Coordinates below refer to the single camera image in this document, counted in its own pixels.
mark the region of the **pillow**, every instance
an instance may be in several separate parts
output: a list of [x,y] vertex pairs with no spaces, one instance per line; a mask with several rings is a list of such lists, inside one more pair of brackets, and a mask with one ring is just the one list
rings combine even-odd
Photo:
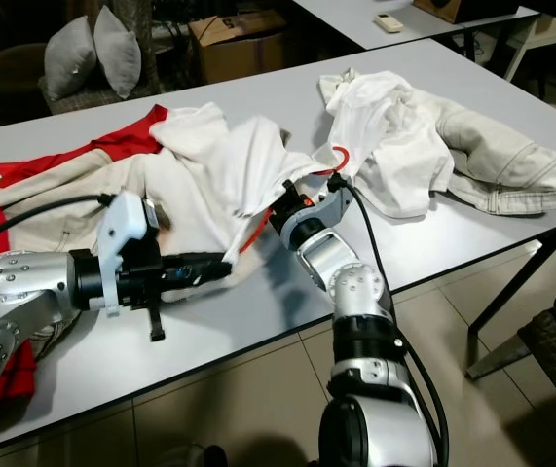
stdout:
[[51,100],[76,92],[95,68],[96,56],[87,16],[68,22],[51,37],[44,52],[46,88]]
[[105,5],[95,22],[93,40],[106,81],[126,99],[141,74],[141,50],[134,32],[128,32]]

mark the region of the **wire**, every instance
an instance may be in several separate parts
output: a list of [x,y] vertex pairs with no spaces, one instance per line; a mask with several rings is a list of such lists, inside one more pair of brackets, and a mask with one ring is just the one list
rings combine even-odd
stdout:
[[247,248],[249,248],[254,241],[256,241],[256,239],[260,236],[260,234],[265,230],[265,227],[267,226],[267,223],[269,222],[269,218],[273,215],[274,211],[273,209],[267,209],[267,211],[265,211],[265,215],[262,218],[262,221],[260,221],[260,224],[258,224],[258,227],[256,228],[256,230],[254,231],[254,233],[247,239],[247,241],[245,242],[245,245],[243,245],[240,249],[239,249],[239,253],[243,253]]
[[377,263],[377,268],[382,274],[383,278],[386,278],[386,273],[384,272],[384,265],[382,265],[382,258],[379,256],[379,249],[377,248],[377,240],[375,239],[375,233],[373,232],[373,226],[371,225],[371,220],[368,217],[368,212],[366,212],[366,206],[360,197],[359,193],[355,190],[353,185],[344,178],[342,179],[341,185],[351,192],[353,199],[357,202],[359,210],[362,212],[362,217],[364,218],[364,224],[366,224],[366,230],[368,231],[368,237],[371,240],[371,247],[373,248],[373,255],[375,255],[375,263]]
[[0,224],[0,233],[10,229],[11,227],[19,224],[22,221],[30,219],[33,216],[38,214],[42,214],[43,212],[50,211],[52,209],[57,209],[58,207],[67,206],[68,204],[75,204],[77,202],[84,202],[84,201],[98,201],[100,204],[108,206],[111,204],[113,200],[113,195],[84,195],[81,197],[74,197],[68,199],[60,199],[54,202],[50,202],[48,204],[44,204],[42,206],[35,207],[29,211],[23,212],[18,216]]
[[349,162],[349,158],[350,158],[349,151],[347,151],[342,146],[334,146],[332,149],[334,151],[339,151],[343,154],[343,161],[340,162],[335,168],[329,168],[327,170],[321,170],[319,172],[313,172],[314,175],[331,175],[332,173],[339,172],[343,168],[345,168],[345,165],[347,165],[347,163]]
[[446,414],[444,413],[444,407],[442,406],[442,401],[440,400],[440,396],[435,389],[435,384],[431,380],[429,373],[426,372],[425,365],[421,361],[416,353],[412,344],[407,340],[404,334],[399,331],[400,338],[403,340],[405,345],[407,346],[407,353],[412,360],[414,361],[414,365],[416,365],[416,369],[418,373],[421,374],[423,377],[423,381],[425,382],[426,390],[429,391],[431,396],[431,401],[433,401],[433,407],[435,408],[435,413],[437,414],[437,424],[440,427],[439,433],[439,440],[442,446],[439,447],[437,450],[437,465],[440,467],[447,467],[449,465],[449,425],[446,420]]
[[212,24],[218,20],[219,17],[215,17],[213,19],[210,20],[210,23],[208,24],[207,27],[204,28],[204,31],[202,31],[202,34],[200,34],[200,37],[198,38],[198,43],[202,40],[203,36],[206,34],[206,32],[208,31],[208,29],[212,26]]
[[[341,178],[340,185],[350,191],[350,193],[353,195],[353,198],[355,199],[355,202],[357,202],[357,206],[362,212],[362,217],[364,218],[364,224],[366,224],[366,230],[368,231],[368,236],[370,237],[371,240],[371,246],[373,248],[373,254],[375,255],[375,262],[377,263],[377,268],[382,274],[384,280],[386,280],[386,273],[384,272],[382,259],[379,255],[379,249],[377,248],[377,240],[375,239],[375,233],[373,232],[373,226],[371,225],[371,220],[368,217],[366,206],[364,205],[361,196],[359,195],[359,193],[353,187],[352,184],[347,182],[347,180],[345,180],[344,178]],[[418,354],[416,353],[416,350],[414,350],[412,345],[408,342],[407,338],[398,329],[397,332],[399,333],[400,338],[405,342],[407,353],[410,355],[410,357],[412,357],[412,360],[414,360],[414,364],[416,365],[418,372],[423,377],[423,381],[425,382],[426,389],[431,396],[431,400],[433,401],[433,406],[435,408],[435,413],[437,414],[437,422],[440,429],[439,440],[441,446],[436,446],[438,466],[447,467],[449,463],[449,427],[446,420],[446,414],[444,413],[444,407],[442,406],[442,401],[440,400],[440,396],[435,390],[435,385],[433,384],[431,377],[426,372],[425,365],[423,364]],[[434,435],[431,436],[435,442],[436,437]]]

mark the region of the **desk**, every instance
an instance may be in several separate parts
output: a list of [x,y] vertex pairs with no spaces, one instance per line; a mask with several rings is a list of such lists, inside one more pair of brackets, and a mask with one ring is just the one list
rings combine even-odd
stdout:
[[[0,127],[0,161],[68,151],[141,118],[156,103],[174,108],[208,101],[224,110],[231,125],[264,114],[292,132],[290,149],[310,154],[326,139],[332,123],[317,90],[318,76],[350,66],[363,73],[395,71],[415,87],[455,99],[556,149],[556,110],[434,41],[423,40]],[[538,218],[496,217],[440,194],[424,219],[388,219],[371,208],[371,221],[395,292],[556,230],[556,212]],[[358,210],[349,209],[337,230],[373,264]],[[165,341],[149,342],[143,312],[115,319],[84,313],[41,363],[37,393],[22,421],[0,433],[0,444],[292,334],[327,319],[331,310],[294,256],[282,251],[235,289],[165,306]]]
[[[366,51],[417,41],[428,37],[464,33],[493,22],[535,16],[537,12],[521,7],[515,15],[452,24],[412,5],[411,0],[294,0]],[[387,14],[403,23],[403,30],[389,34],[373,22],[378,14]]]
[[500,33],[497,49],[499,44],[501,47],[509,45],[515,49],[515,54],[504,73],[504,78],[511,81],[527,50],[556,44],[556,18],[543,16],[520,22],[516,27],[506,26]]

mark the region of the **black cable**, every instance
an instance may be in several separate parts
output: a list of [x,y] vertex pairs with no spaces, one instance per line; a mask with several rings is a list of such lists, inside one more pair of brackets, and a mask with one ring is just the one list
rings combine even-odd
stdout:
[[218,20],[219,17],[215,17],[213,19],[210,20],[210,23],[208,24],[207,27],[204,28],[204,31],[202,31],[202,34],[200,34],[200,37],[198,38],[198,43],[202,40],[203,36],[206,34],[206,32],[208,31],[208,29],[211,27],[211,25]]
[[23,212],[18,216],[10,219],[9,221],[5,221],[3,224],[0,224],[0,233],[10,229],[11,227],[19,224],[22,221],[30,219],[33,216],[38,214],[42,214],[43,212],[50,211],[52,209],[57,209],[58,207],[66,206],[68,204],[75,204],[77,202],[84,202],[84,201],[98,201],[100,204],[108,206],[111,204],[113,200],[113,195],[84,195],[81,197],[73,197],[68,199],[60,199],[54,202],[50,202],[48,204],[44,204],[42,206],[35,207],[29,211]]
[[437,390],[435,389],[435,384],[433,384],[433,381],[431,380],[429,373],[426,372],[425,365],[419,358],[418,353],[416,353],[416,350],[414,349],[414,347],[412,347],[412,344],[407,340],[404,334],[400,333],[400,338],[405,343],[407,348],[407,353],[409,354],[410,357],[412,357],[412,360],[414,361],[414,365],[416,365],[416,369],[418,370],[418,373],[420,373],[421,377],[423,377],[426,390],[429,391],[429,394],[431,396],[431,401],[433,401],[433,407],[435,408],[435,413],[437,414],[437,423],[440,427],[439,440],[441,443],[439,449],[436,449],[437,465],[440,467],[448,467],[449,453],[450,453],[449,425],[446,420],[446,414],[444,413],[444,407],[442,406],[442,401],[440,400],[440,396],[438,395]]
[[[366,211],[366,206],[364,205],[364,201],[362,201],[362,198],[360,197],[357,190],[353,187],[352,184],[347,182],[347,180],[341,177],[341,181],[339,183],[342,187],[345,187],[347,190],[349,190],[349,192],[353,195],[353,199],[355,199],[355,202],[357,202],[357,206],[362,212],[362,217],[364,218],[364,224],[366,224],[366,230],[368,231],[368,236],[370,237],[371,240],[371,246],[373,248],[373,254],[375,255],[375,262],[377,263],[377,268],[382,274],[384,280],[386,280],[386,273],[384,272],[382,259],[379,254],[379,249],[377,248],[375,233],[373,232],[373,226],[371,225],[371,220],[368,217],[368,212]],[[447,467],[449,463],[449,427],[446,420],[446,414],[444,413],[444,407],[442,406],[442,401],[440,400],[440,396],[435,390],[435,385],[433,384],[431,377],[426,372],[425,365],[423,365],[423,362],[421,361],[418,354],[416,353],[416,350],[414,350],[412,345],[407,341],[407,338],[400,331],[398,331],[398,329],[397,332],[399,333],[399,336],[403,340],[403,342],[405,342],[407,353],[410,355],[410,357],[412,357],[412,360],[414,360],[414,364],[416,365],[418,372],[423,377],[423,381],[425,382],[426,389],[427,391],[429,391],[429,394],[431,395],[433,406],[437,414],[437,422],[440,428],[439,440],[441,446],[439,447],[439,450],[437,450],[438,446],[436,446],[437,461],[438,461],[437,465],[440,467]],[[435,442],[436,439],[435,435],[432,434],[431,436]]]
[[[407,368],[407,362],[405,359],[401,362],[405,368]],[[428,407],[426,406],[425,399],[423,398],[423,394],[416,383],[416,380],[412,376],[412,372],[408,371],[408,375],[410,378],[410,387],[412,391],[414,391],[414,397],[416,398],[416,402],[418,403],[418,407],[421,408],[423,412],[423,418],[425,419],[426,427],[429,429],[429,433],[431,434],[431,438],[433,439],[433,445],[435,446],[435,451],[440,452],[442,450],[442,441],[440,439],[440,434],[438,433],[437,425],[435,421],[433,421],[433,417],[431,416],[431,412],[429,411]]]

